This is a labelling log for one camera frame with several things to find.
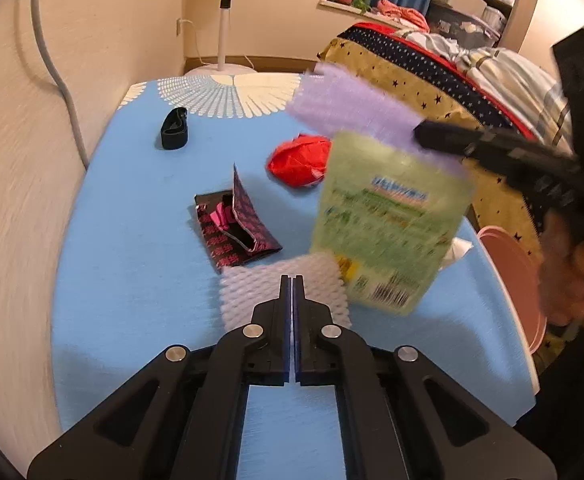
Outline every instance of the gray cable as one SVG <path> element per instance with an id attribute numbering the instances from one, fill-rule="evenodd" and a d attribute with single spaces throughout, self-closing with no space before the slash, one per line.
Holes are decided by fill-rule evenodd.
<path id="1" fill-rule="evenodd" d="M 32 7 L 32 26 L 34 27 L 34 36 L 36 38 L 36 45 L 38 46 L 38 52 L 41 55 L 41 59 L 45 63 L 47 72 L 49 72 L 52 79 L 56 83 L 56 86 L 62 94 L 62 98 L 65 100 L 65 105 L 67 106 L 67 112 L 70 115 L 70 124 L 72 125 L 72 133 L 74 135 L 74 142 L 76 143 L 76 149 L 80 155 L 80 161 L 83 163 L 85 170 L 89 166 L 88 154 L 85 151 L 85 144 L 83 144 L 83 137 L 80 133 L 80 125 L 78 124 L 78 117 L 76 116 L 76 107 L 74 106 L 74 100 L 72 99 L 72 94 L 70 94 L 70 89 L 60 77 L 60 74 L 56 70 L 50 53 L 47 51 L 47 45 L 43 37 L 43 25 L 41 25 L 41 10 L 39 7 L 39 0 L 31 0 Z"/>

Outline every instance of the purple cloth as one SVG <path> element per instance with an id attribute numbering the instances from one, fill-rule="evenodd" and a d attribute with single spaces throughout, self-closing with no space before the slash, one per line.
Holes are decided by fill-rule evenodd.
<path id="1" fill-rule="evenodd" d="M 424 150 L 413 131 L 423 117 L 390 94 L 332 63 L 319 63 L 320 75 L 304 75 L 286 111 L 317 133 L 333 137 L 342 130 L 367 134 L 418 156 L 452 174 L 463 175 L 457 157 Z"/>

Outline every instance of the white fan pole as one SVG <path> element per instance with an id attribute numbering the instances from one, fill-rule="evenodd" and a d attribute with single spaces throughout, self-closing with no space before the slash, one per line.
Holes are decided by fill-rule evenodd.
<path id="1" fill-rule="evenodd" d="M 230 7 L 232 7 L 232 0 L 221 0 L 221 18 L 218 30 L 218 54 L 217 64 L 205 65 L 194 70 L 190 70 L 187 74 L 207 74 L 207 75 L 236 75 L 248 74 L 256 72 L 255 70 L 236 64 L 226 63 L 227 56 L 227 41 L 230 35 Z"/>

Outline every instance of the green package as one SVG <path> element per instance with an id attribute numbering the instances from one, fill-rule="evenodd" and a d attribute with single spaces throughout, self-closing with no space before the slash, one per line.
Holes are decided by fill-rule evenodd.
<path id="1" fill-rule="evenodd" d="M 469 179 L 342 132 L 329 154 L 311 251 L 336 256 L 351 301 L 409 314 L 471 198 Z"/>

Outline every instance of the blue tabletop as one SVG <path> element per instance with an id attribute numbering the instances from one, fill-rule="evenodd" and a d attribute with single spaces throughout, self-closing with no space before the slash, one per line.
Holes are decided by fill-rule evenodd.
<path id="1" fill-rule="evenodd" d="M 320 189 L 291 190 L 264 168 L 278 144 L 307 129 L 283 111 L 218 118 L 201 109 L 189 116 L 187 145 L 166 152 L 159 130 L 175 101 L 159 93 L 164 86 L 147 83 L 117 111 L 76 198 L 52 317 L 63 430 L 165 347 L 201 348 L 223 335 L 219 274 L 198 230 L 194 195 L 231 187 L 232 164 L 283 245 L 262 263 L 309 249 Z M 355 304 L 353 330 L 373 346 L 416 346 L 513 424 L 534 404 L 526 350 L 467 222 L 458 235 L 474 248 L 439 273 L 413 314 Z M 303 475 L 345 478 L 333 388 L 252 387 L 239 478 Z"/>

